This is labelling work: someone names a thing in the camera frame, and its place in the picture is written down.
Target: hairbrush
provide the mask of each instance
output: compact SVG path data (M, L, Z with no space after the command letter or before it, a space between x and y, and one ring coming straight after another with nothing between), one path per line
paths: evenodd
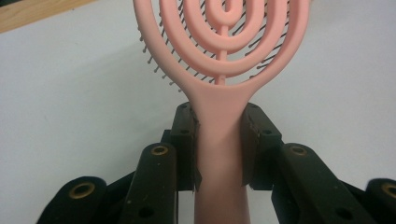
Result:
M180 87L199 120L196 224L250 222L241 116L300 46L308 11L309 0L160 0L159 11L134 0L148 62Z

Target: white background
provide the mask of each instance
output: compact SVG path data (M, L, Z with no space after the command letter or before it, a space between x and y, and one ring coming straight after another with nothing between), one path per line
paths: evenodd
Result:
M285 142L312 147L364 189L396 179L396 1L315 1L303 44L251 102ZM108 184L187 101L147 65L131 0L100 0L0 34L0 223L35 223L66 182ZM250 192L252 223L277 223ZM192 223L182 193L180 223Z

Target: bristle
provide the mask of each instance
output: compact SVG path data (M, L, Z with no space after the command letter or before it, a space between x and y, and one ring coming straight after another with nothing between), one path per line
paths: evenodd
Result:
M152 56L149 57L148 63L151 63L151 61L152 61Z

